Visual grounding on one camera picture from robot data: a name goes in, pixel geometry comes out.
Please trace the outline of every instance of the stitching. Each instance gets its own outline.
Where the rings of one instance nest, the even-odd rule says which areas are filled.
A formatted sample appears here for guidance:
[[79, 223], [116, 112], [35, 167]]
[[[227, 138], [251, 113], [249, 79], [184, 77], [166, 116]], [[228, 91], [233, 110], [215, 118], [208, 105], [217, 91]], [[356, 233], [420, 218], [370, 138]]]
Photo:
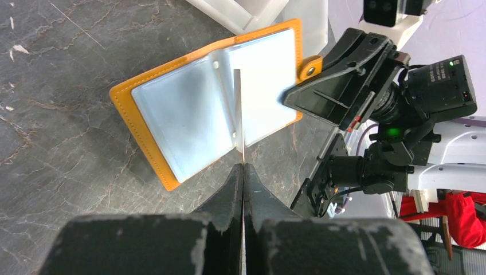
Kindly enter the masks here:
[[[298, 23], [297, 23], [297, 22], [295, 22], [295, 23], [290, 24], [289, 26], [290, 26], [290, 28], [293, 28], [293, 29], [294, 29], [294, 32], [296, 33], [296, 35], [295, 35], [295, 42], [296, 42], [296, 45], [300, 45], [300, 44], [301, 44], [301, 31], [300, 31], [300, 29], [298, 28]], [[275, 32], [275, 29], [276, 29], [276, 27], [273, 27], [273, 28], [271, 28], [271, 29], [267, 29], [267, 30], [262, 30], [262, 31], [259, 31], [259, 32], [255, 32], [253, 35], [250, 35], [250, 36], [244, 36], [244, 41], [242, 41], [242, 42], [246, 42], [246, 41], [248, 41], [248, 40], [252, 40], [252, 39], [254, 39], [254, 38], [257, 38], [257, 37], [261, 36], [260, 34], [261, 34], [262, 32], [267, 32], [268, 34], [272, 34], [272, 33], [274, 33], [274, 32]], [[214, 49], [216, 49], [216, 48], [220, 47], [220, 45], [221, 45], [221, 44], [223, 44], [223, 43], [218, 43], [218, 42], [216, 42], [214, 46], [212, 46], [212, 47], [210, 47], [210, 48], [209, 48], [209, 51], [208, 51], [208, 52], [211, 52], [211, 51], [213, 51]], [[302, 58], [302, 57], [301, 57], [301, 56], [302, 56], [302, 53], [301, 53], [301, 50], [299, 50], [299, 49], [297, 48], [297, 46], [295, 47], [295, 51], [296, 51], [296, 54], [295, 54], [296, 63], [297, 63], [297, 65], [298, 65], [299, 60], [301, 60], [301, 58]], [[127, 113], [127, 112], [126, 112], [126, 110], [123, 108], [123, 106], [120, 104], [120, 101], [119, 101], [119, 99], [118, 99], [118, 94], [120, 94], [120, 93], [122, 93], [122, 92], [124, 92], [124, 91], [126, 91], [126, 90], [128, 90], [128, 89], [131, 89], [131, 88], [133, 88], [133, 87], [135, 87], [135, 86], [138, 86], [139, 84], [144, 83], [144, 82], [146, 82], [147, 80], [151, 80], [151, 79], [153, 79], [153, 78], [155, 78], [155, 77], [159, 77], [160, 75], [165, 74], [166, 72], [171, 71], [171, 70], [173, 70], [174, 68], [176, 68], [176, 67], [178, 67], [178, 66], [182, 66], [182, 65], [184, 65], [184, 63], [186, 63], [186, 64], [187, 64], [187, 63], [189, 63], [189, 62], [192, 62], [191, 58], [192, 58], [193, 56], [197, 55], [197, 54], [196, 54], [196, 52], [192, 52], [192, 53], [189, 53], [189, 54], [185, 55], [185, 56], [186, 56], [186, 59], [185, 59], [185, 60], [180, 60], [180, 61], [176, 62], [176, 63], [175, 63], [173, 66], [170, 66], [170, 67], [169, 67], [169, 68], [167, 68], [167, 69], [161, 70], [160, 72], [154, 72], [154, 74], [151, 74], [151, 75], [149, 75], [149, 76], [145, 77], [144, 79], [139, 80], [139, 81], [137, 81], [137, 82], [133, 83], [133, 84], [132, 84], [132, 85], [130, 85], [130, 86], [127, 86], [127, 87], [125, 87], [125, 88], [123, 88], [123, 89], [121, 89], [121, 90], [119, 90], [119, 91], [116, 91], [116, 92], [115, 92], [115, 94], [114, 94], [114, 96], [113, 96], [113, 97], [115, 98], [115, 100], [116, 100], [116, 104], [118, 105], [118, 107], [121, 109], [121, 111], [122, 111], [122, 112], [123, 112], [123, 114], [124, 114], [124, 116], [123, 116], [123, 117], [124, 117], [124, 118], [125, 118], [125, 119], [128, 121], [128, 123], [130, 124], [130, 130], [133, 130], [133, 131], [134, 131], [134, 133], [135, 133], [135, 135], [137, 136], [138, 140], [140, 140], [140, 145], [142, 146], [142, 148], [144, 149], [144, 151], [145, 151], [145, 152], [147, 152], [148, 158], [151, 160], [151, 163], [153, 163], [153, 164], [154, 164], [155, 169], [157, 170], [157, 172], [158, 172], [159, 176], [160, 176], [160, 177], [162, 177], [162, 182], [163, 182], [163, 183], [165, 183], [165, 185], [167, 185], [167, 186], [169, 186], [169, 187], [174, 187], [174, 184], [169, 183], [169, 182], [167, 181], [167, 179], [164, 177], [164, 175], [162, 174], [162, 172], [161, 172], [161, 170], [160, 170], [159, 166], [157, 165], [157, 163], [156, 163], [156, 162], [155, 162], [155, 160], [154, 160], [154, 157], [153, 157], [153, 156], [150, 154], [150, 151], [148, 150], [147, 146], [145, 145], [145, 142], [144, 142], [144, 141], [142, 140], [142, 138], [140, 137], [140, 134], [139, 134], [139, 132], [137, 131], [137, 128], [135, 127], [135, 125], [133, 124], [133, 122], [131, 121], [131, 119], [130, 119], [130, 117], [129, 117], [128, 113]], [[297, 119], [301, 119], [301, 118], [302, 118], [302, 113], [301, 113], [301, 112], [298, 112], [298, 113], [297, 113]]]
[[124, 113], [124, 117], [127, 119], [127, 121], [129, 122], [130, 124], [130, 129], [132, 129], [134, 132], [135, 132], [135, 135], [137, 136], [138, 140], [140, 140], [140, 145], [142, 146], [142, 148], [144, 148], [144, 150], [147, 152], [147, 155], [148, 157], [152, 160], [153, 164], [155, 165], [155, 168], [158, 172], [158, 174], [162, 177], [162, 181], [172, 187], [173, 184], [170, 184], [167, 179], [165, 178], [165, 176], [162, 174], [159, 166], [157, 165], [157, 162], [155, 162], [154, 158], [152, 157], [152, 154], [150, 154], [150, 151], [148, 150], [147, 146], [145, 145], [145, 142], [143, 142], [142, 138], [140, 137], [140, 134], [138, 133], [137, 129], [135, 128], [135, 125], [132, 123], [132, 121], [130, 120], [130, 117], [128, 116], [127, 112], [125, 111], [125, 109], [123, 108], [123, 106], [120, 104], [120, 101], [117, 97], [117, 95], [115, 95], [115, 100], [116, 100], [116, 104], [118, 105], [118, 107], [120, 107], [120, 109], [123, 111]]

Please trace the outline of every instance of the black mount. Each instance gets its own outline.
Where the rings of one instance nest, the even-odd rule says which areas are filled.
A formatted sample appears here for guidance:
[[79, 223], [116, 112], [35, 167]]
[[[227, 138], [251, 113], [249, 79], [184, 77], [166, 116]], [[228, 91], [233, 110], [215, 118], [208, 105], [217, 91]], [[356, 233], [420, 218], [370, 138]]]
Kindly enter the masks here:
[[346, 131], [366, 121], [410, 56], [386, 36], [347, 29], [323, 71], [291, 88], [284, 105]]
[[313, 178], [301, 185], [291, 209], [302, 217], [321, 217], [322, 206], [338, 187], [361, 187], [365, 194], [407, 192], [407, 176], [414, 167], [395, 166], [381, 154], [380, 143], [373, 143], [364, 156], [348, 156], [343, 136], [335, 135]]

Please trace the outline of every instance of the white wall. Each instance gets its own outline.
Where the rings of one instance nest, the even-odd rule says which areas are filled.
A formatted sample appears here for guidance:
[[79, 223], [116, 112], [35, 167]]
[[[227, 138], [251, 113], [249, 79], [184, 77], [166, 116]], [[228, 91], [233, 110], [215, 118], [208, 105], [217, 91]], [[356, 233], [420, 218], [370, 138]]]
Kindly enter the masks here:
[[[356, 27], [363, 0], [329, 0], [329, 20], [336, 40]], [[412, 64], [431, 64], [464, 54], [472, 76], [478, 111], [486, 116], [486, 1], [443, 0], [432, 5], [424, 22], [402, 49]]]

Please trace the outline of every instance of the black cable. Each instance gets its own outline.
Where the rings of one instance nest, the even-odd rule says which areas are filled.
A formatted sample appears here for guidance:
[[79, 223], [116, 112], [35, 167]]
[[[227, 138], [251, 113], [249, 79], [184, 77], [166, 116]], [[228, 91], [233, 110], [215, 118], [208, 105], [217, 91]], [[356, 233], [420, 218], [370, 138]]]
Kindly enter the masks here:
[[421, 213], [412, 213], [412, 214], [408, 214], [408, 215], [399, 216], [398, 218], [399, 218], [399, 219], [411, 218], [411, 217], [418, 216], [418, 215], [420, 215], [420, 214], [421, 214]]
[[354, 192], [358, 192], [358, 191], [363, 191], [365, 188], [364, 187], [354, 187], [354, 188], [350, 188], [348, 190], [344, 190], [344, 191], [341, 191], [341, 192], [337, 192], [336, 194], [334, 194], [328, 201], [327, 203], [327, 207], [324, 211], [322, 211], [322, 214], [320, 213], [321, 212], [321, 205], [322, 204], [319, 204], [319, 207], [318, 207], [318, 211], [317, 211], [317, 217], [318, 218], [322, 218], [323, 216], [325, 216], [325, 214], [327, 213], [327, 210], [329, 209], [329, 206], [331, 205], [331, 202], [332, 202], [332, 199], [334, 199], [334, 197], [340, 197], [342, 195], [346, 195], [346, 194], [350, 194], [350, 193], [354, 193]]
[[407, 88], [407, 85], [405, 83], [405, 77], [408, 75], [409, 71], [419, 69], [419, 68], [425, 67], [425, 66], [426, 65], [412, 65], [412, 66], [409, 66], [408, 68], [405, 68], [404, 70], [402, 70], [400, 72], [400, 74], [398, 75], [398, 84], [399, 84], [400, 89], [403, 91], [404, 89]]
[[393, 199], [393, 197], [391, 196], [392, 194], [390, 194], [391, 206], [393, 207], [393, 212], [395, 213], [395, 217], [398, 219], [400, 215], [398, 214], [397, 203], [395, 202], [395, 199]]

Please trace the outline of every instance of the green led light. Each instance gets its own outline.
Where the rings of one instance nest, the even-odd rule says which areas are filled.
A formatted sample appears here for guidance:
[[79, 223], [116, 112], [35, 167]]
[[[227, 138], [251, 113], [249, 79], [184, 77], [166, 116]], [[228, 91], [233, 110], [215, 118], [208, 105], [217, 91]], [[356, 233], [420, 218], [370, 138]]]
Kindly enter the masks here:
[[398, 135], [400, 135], [400, 132], [401, 131], [398, 128], [390, 128], [390, 129], [386, 130], [386, 134], [388, 136], [398, 136]]

